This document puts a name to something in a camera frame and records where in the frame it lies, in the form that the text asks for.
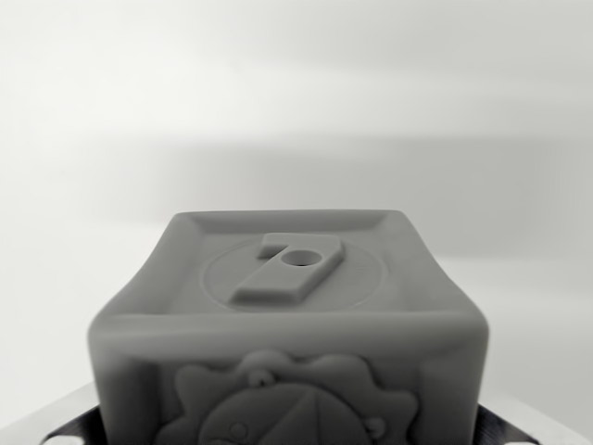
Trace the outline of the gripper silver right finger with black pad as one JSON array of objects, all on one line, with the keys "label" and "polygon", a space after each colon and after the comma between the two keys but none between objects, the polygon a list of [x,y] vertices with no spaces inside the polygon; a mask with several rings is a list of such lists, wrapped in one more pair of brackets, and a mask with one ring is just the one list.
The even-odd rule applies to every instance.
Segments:
[{"label": "gripper silver right finger with black pad", "polygon": [[569,445],[592,441],[529,405],[503,401],[479,405],[474,443]]}]

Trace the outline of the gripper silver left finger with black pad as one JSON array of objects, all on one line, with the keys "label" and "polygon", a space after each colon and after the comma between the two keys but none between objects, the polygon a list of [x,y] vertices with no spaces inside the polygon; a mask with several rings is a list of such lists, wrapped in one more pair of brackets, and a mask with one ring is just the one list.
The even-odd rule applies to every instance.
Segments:
[{"label": "gripper silver left finger with black pad", "polygon": [[106,444],[95,383],[1,429],[2,444]]}]

